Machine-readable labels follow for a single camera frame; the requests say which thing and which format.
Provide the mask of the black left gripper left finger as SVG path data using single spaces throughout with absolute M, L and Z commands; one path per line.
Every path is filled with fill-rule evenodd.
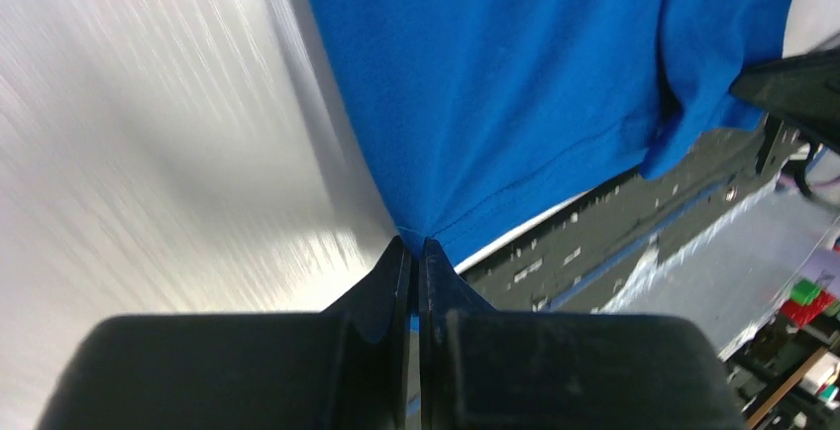
M 43 429 L 400 429 L 412 258 L 394 238 L 320 312 L 121 315 L 62 372 Z

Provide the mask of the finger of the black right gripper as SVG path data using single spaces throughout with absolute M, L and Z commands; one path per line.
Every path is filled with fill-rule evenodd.
M 838 48 L 750 66 L 729 92 L 839 152 Z

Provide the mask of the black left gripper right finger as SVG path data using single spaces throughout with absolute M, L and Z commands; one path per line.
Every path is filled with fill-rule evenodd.
M 500 311 L 427 240 L 418 266 L 426 429 L 741 429 L 705 335 L 676 316 Z

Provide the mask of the blue printed t shirt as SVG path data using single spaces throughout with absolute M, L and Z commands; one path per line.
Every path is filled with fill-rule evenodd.
M 398 234 L 460 263 L 608 179 L 762 113 L 791 0 L 308 0 Z

